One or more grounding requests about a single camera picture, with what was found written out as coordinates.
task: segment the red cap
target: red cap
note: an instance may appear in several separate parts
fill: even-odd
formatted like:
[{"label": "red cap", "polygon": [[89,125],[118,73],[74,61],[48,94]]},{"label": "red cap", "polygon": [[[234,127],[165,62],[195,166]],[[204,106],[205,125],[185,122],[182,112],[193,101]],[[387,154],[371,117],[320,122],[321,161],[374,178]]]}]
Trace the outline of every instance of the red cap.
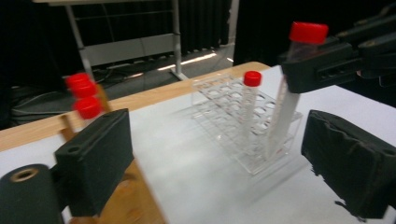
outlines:
[{"label": "red cap", "polygon": [[77,100],[73,104],[73,108],[83,119],[93,119],[101,112],[100,101],[92,96]]},{"label": "red cap", "polygon": [[323,44],[328,31],[326,24],[295,21],[291,26],[289,39],[307,44]]},{"label": "red cap", "polygon": [[72,88],[75,84],[79,83],[79,82],[85,82],[85,81],[89,81],[90,80],[90,76],[86,73],[77,73],[74,74],[73,76],[67,77],[66,78],[66,85],[68,88]]},{"label": "red cap", "polygon": [[89,80],[75,83],[74,86],[70,88],[70,91],[77,98],[85,98],[85,97],[93,96],[97,93],[96,85]]},{"label": "red cap", "polygon": [[248,71],[244,76],[244,84],[249,87],[258,87],[262,83],[262,74],[256,71]]}]

